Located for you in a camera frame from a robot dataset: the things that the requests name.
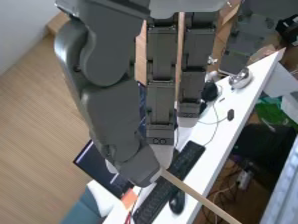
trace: black cable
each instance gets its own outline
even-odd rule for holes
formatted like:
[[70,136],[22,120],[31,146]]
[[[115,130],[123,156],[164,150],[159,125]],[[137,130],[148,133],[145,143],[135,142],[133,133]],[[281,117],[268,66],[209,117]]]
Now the black cable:
[[177,124],[177,136],[176,136],[176,144],[175,144],[175,149],[177,149],[177,145],[179,145],[179,142],[180,142],[180,126]]
[[216,126],[216,129],[215,129],[215,132],[213,132],[213,135],[212,135],[212,138],[211,138],[211,140],[203,145],[204,147],[212,142],[212,140],[213,140],[213,138],[215,138],[215,136],[216,136],[216,133],[217,133],[217,129],[219,129],[219,114],[217,114],[217,109],[216,109],[216,107],[215,107],[215,104],[212,105],[212,107],[213,107],[213,110],[215,110],[215,112],[216,112],[216,116],[217,116],[217,126]]
[[[139,192],[139,194],[137,194],[137,199],[139,199],[139,197],[140,197],[140,195],[141,195],[141,192],[143,192],[143,188],[141,188],[141,190],[140,190],[140,192]],[[135,203],[133,203],[133,207],[132,207],[132,210],[131,210],[131,220],[132,220],[132,218],[133,218],[133,210],[135,210],[135,207],[136,207],[136,204],[137,204],[137,200],[135,201]]]

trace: keyboard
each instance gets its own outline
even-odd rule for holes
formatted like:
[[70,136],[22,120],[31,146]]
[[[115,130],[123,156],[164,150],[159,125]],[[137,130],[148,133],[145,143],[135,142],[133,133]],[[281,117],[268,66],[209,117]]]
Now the keyboard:
[[[187,177],[204,151],[204,146],[189,141],[181,153],[175,158],[168,171],[180,180],[184,180]],[[177,191],[179,188],[168,180],[160,177],[153,191],[133,214],[136,224],[151,224],[155,221],[161,209],[171,199],[172,194],[177,193]]]

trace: gray robot arm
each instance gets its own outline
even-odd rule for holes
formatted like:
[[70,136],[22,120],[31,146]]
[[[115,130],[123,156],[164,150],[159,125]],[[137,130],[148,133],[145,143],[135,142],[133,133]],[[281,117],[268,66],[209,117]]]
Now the gray robot arm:
[[113,1],[56,4],[71,21],[58,34],[55,51],[92,140],[120,174],[148,186],[160,164],[139,133],[135,38],[149,10]]

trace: desk surface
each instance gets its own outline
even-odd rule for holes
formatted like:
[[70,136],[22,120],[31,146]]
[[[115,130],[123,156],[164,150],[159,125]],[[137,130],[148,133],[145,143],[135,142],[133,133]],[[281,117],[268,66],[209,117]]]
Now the desk surface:
[[[274,53],[249,67],[253,73],[253,81],[244,89],[233,91],[228,83],[228,78],[217,82],[220,91],[223,90],[223,93],[215,103],[220,118],[219,120],[227,117],[230,109],[234,109],[234,119],[232,121],[225,119],[220,123],[215,138],[207,145],[207,151],[184,180],[184,182],[204,196],[208,196],[220,170],[225,164],[233,145],[254,108],[254,104],[268,83],[272,71],[277,62],[281,60],[282,55],[284,50]],[[204,112],[200,121],[205,123],[217,122],[216,113],[211,105]],[[193,128],[187,127],[189,126],[189,123],[196,123]],[[179,132],[176,132],[176,134],[179,133],[179,150],[183,150],[189,140],[200,145],[205,145],[212,139],[216,130],[216,124],[207,125],[199,123],[196,119],[191,118],[179,119],[179,126]],[[141,205],[153,187],[155,184],[144,188],[136,208]],[[197,200],[189,195],[187,195],[185,200],[185,209],[183,213],[180,215],[173,214],[169,204],[167,204],[155,220],[155,223],[192,223],[201,208],[201,203],[199,203]],[[124,223],[127,214],[128,211],[125,210],[123,204],[119,203],[105,220],[105,224]]]

